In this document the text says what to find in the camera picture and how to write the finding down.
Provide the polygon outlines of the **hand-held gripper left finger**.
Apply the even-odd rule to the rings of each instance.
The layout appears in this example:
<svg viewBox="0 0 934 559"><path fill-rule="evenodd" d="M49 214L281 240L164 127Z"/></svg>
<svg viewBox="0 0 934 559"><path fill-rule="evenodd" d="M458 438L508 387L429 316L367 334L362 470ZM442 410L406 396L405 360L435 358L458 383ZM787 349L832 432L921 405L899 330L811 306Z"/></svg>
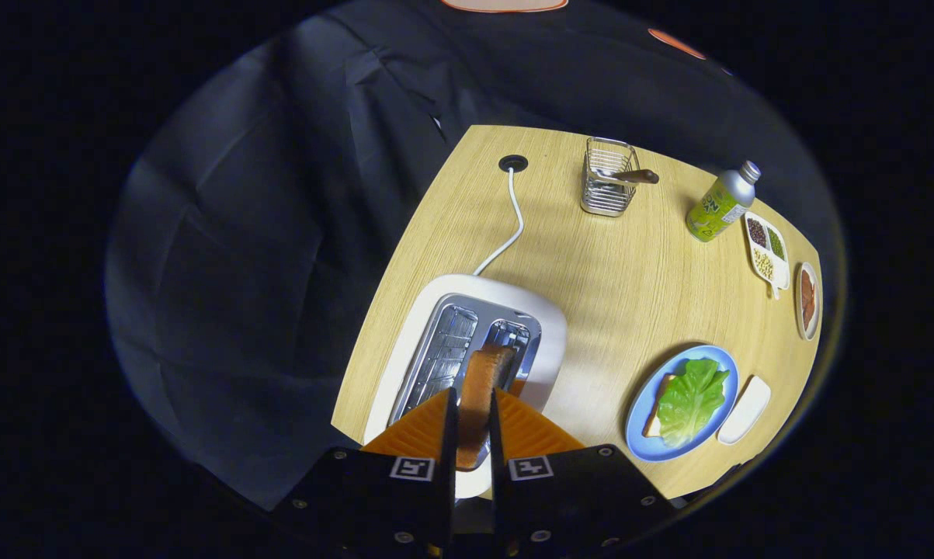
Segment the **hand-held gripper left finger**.
<svg viewBox="0 0 934 559"><path fill-rule="evenodd" d="M325 451L271 520L320 555L445 555L455 505L457 391L359 450Z"/></svg>

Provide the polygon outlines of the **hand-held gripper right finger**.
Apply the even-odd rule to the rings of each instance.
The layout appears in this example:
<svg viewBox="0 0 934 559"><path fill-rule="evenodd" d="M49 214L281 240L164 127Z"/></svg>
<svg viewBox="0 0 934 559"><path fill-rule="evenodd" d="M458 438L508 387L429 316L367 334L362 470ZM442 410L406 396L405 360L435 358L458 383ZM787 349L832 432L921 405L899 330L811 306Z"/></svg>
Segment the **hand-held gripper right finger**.
<svg viewBox="0 0 934 559"><path fill-rule="evenodd" d="M502 389L489 411L495 555L619 555L679 516L612 443L585 446Z"/></svg>

